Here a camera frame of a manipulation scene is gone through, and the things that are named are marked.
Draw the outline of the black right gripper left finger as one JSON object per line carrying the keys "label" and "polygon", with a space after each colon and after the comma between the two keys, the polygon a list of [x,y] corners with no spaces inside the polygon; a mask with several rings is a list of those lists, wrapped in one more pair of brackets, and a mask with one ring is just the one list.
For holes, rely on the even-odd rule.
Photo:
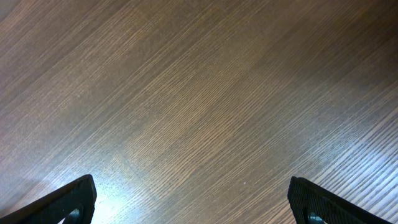
{"label": "black right gripper left finger", "polygon": [[1,218],[1,223],[87,223],[95,210],[97,192],[93,176],[83,175],[50,194]]}

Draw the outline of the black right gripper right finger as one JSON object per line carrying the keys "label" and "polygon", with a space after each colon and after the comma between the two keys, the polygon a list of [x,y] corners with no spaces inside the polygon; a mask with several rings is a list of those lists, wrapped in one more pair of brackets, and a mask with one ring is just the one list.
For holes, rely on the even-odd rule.
{"label": "black right gripper right finger", "polygon": [[303,177],[291,178],[287,198],[299,224],[391,224]]}

